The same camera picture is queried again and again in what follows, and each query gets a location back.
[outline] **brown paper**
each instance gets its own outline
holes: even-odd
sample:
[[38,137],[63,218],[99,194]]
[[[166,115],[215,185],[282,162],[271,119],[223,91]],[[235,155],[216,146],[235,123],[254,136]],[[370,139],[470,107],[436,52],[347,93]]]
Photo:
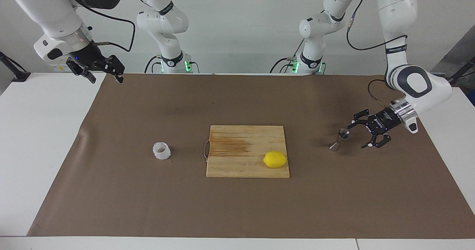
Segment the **brown paper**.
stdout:
[[[381,107],[366,76],[107,76],[30,236],[475,238],[475,216],[422,125],[359,146]],[[373,94],[399,98],[383,83]],[[283,125],[290,179],[206,178],[211,125]],[[157,160],[155,142],[171,147]]]

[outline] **metal jigger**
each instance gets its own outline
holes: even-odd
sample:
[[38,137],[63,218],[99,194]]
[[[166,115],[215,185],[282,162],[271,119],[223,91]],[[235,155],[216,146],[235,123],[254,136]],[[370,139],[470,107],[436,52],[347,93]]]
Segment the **metal jigger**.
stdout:
[[349,130],[344,129],[344,128],[340,129],[338,131],[338,138],[336,139],[334,143],[331,144],[329,149],[331,150],[331,152],[337,152],[338,148],[340,147],[340,143],[342,141],[348,140],[349,138],[350,138]]

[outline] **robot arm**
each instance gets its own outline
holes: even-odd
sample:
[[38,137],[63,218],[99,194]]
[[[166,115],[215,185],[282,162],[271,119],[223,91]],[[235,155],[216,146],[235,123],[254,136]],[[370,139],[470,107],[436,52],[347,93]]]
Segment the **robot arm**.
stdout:
[[299,31],[305,38],[302,54],[298,57],[295,73],[315,74],[322,61],[325,35],[337,32],[345,26],[345,11],[352,0],[324,0],[324,10],[300,22]]
[[[351,1],[324,0],[324,11],[302,20],[300,34],[306,39],[306,43],[298,59],[297,73],[314,74],[318,70],[324,50],[322,38],[344,27],[343,17]],[[401,91],[403,96],[375,115],[371,115],[368,110],[357,113],[348,128],[365,125],[372,133],[372,138],[363,147],[380,148],[391,139],[387,131],[400,124],[411,133],[417,133],[417,117],[448,100],[452,95],[452,87],[446,79],[429,74],[423,68],[407,62],[405,34],[417,18],[417,0],[377,0],[377,4],[384,38],[388,42],[385,81],[387,86]],[[379,135],[384,138],[377,142]]]
[[[372,138],[363,147],[380,148],[391,139],[387,131],[400,124],[409,132],[417,133],[419,115],[448,100],[452,87],[446,79],[407,62],[404,35],[417,18],[417,0],[377,0],[377,6],[385,41],[392,41],[386,44],[386,84],[403,96],[375,115],[370,115],[368,110],[358,113],[349,128],[366,125]],[[377,142],[378,135],[384,136],[380,142]]]
[[191,57],[180,48],[180,42],[173,34],[188,29],[188,18],[171,0],[145,0],[154,10],[139,13],[139,28],[152,36],[161,51],[161,66],[165,73],[186,73],[191,71]]
[[[74,74],[82,75],[95,82],[90,71],[104,71],[123,81],[124,66],[115,56],[105,58],[76,14],[70,0],[15,0],[27,15],[42,28],[44,35],[34,44],[37,54],[45,61],[69,55],[68,66]],[[97,8],[106,8],[104,0],[82,0]],[[118,0],[106,0],[108,7],[117,5]]]

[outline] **lemon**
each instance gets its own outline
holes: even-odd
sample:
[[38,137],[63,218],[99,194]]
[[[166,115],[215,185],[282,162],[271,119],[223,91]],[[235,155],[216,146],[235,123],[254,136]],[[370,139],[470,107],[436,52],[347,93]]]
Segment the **lemon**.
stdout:
[[264,157],[264,163],[271,168],[279,168],[287,163],[287,157],[281,152],[268,152]]

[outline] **metal wire handle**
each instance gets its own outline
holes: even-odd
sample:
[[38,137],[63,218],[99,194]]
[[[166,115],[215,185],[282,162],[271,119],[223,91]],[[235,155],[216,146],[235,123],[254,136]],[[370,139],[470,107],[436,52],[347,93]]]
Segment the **metal wire handle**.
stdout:
[[207,139],[207,141],[205,142],[205,146],[203,147],[203,156],[206,158],[206,162],[208,160],[208,157],[209,157],[209,149],[208,149],[208,155],[206,155],[206,145],[209,143],[209,138]]

